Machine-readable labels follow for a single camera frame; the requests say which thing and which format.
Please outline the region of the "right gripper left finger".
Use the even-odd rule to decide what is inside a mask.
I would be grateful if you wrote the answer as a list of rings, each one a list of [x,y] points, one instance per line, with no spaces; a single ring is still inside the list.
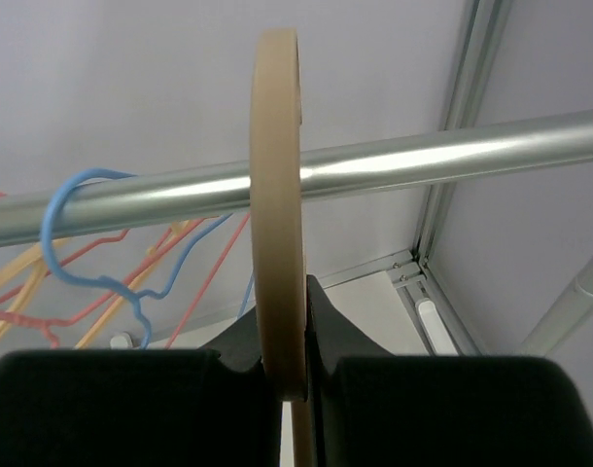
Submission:
[[[254,312],[198,349],[0,358],[0,466],[275,466],[281,412]]]

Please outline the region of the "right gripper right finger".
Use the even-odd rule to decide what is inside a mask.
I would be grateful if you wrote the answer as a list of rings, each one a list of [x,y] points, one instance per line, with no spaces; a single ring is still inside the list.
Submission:
[[[555,363],[396,356],[308,276],[306,344],[320,466],[593,466],[593,426]]]

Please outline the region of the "pink wire hanger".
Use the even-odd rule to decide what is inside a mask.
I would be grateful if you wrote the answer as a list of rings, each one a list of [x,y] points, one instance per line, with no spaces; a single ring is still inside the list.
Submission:
[[[62,283],[96,292],[98,297],[69,318],[56,318],[46,327],[87,325],[75,349],[108,345],[110,335],[130,325],[140,333],[140,346],[151,342],[155,326],[182,330],[219,273],[231,250],[242,242],[249,216],[231,214],[191,220],[177,233],[167,230],[165,240],[152,244],[134,269],[119,279],[82,277],[63,265],[52,243],[44,253],[52,276]]]
[[[28,278],[20,286],[12,303],[2,313],[5,320],[0,320],[0,340],[30,305],[46,278],[48,266],[43,260],[43,251],[39,243],[33,244],[0,269],[0,288],[25,269],[31,269]]]

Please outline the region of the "beige wooden hanger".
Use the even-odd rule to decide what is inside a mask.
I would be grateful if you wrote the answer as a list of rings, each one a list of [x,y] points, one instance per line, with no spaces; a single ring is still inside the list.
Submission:
[[[178,243],[189,237],[195,228],[204,221],[205,219],[200,219],[172,224],[157,243],[151,245],[147,250],[139,266],[121,280],[123,285],[130,289],[131,292],[142,292],[142,286],[161,264],[163,258]],[[123,230],[115,236],[100,237],[65,258],[61,262],[61,265],[64,267],[73,263],[102,244],[118,243],[125,239],[128,233],[129,230]],[[2,313],[12,303],[21,285],[10,289],[0,296],[0,320],[5,320]],[[1,340],[12,332],[13,329],[29,329],[39,331],[44,339],[50,343],[52,348],[57,348],[60,346],[60,338],[54,332],[53,328],[74,328],[86,318],[92,317],[95,312],[101,310],[101,314],[86,329],[86,332],[79,337],[78,342],[74,345],[74,348],[77,349],[89,348],[127,301],[125,297],[121,297],[117,292],[110,290],[100,292],[100,296],[98,297],[96,295],[98,292],[73,292],[72,289],[74,287],[81,290],[81,286],[65,284],[55,286],[53,272],[48,269],[46,278],[42,282],[34,299],[25,311],[20,314],[20,317]],[[92,295],[95,295],[94,298],[96,300],[90,304],[84,304],[78,300],[79,298],[92,298]]]
[[[266,30],[257,45],[250,109],[256,315],[265,373],[277,396],[291,404],[295,464],[310,466],[300,125],[297,33]]]

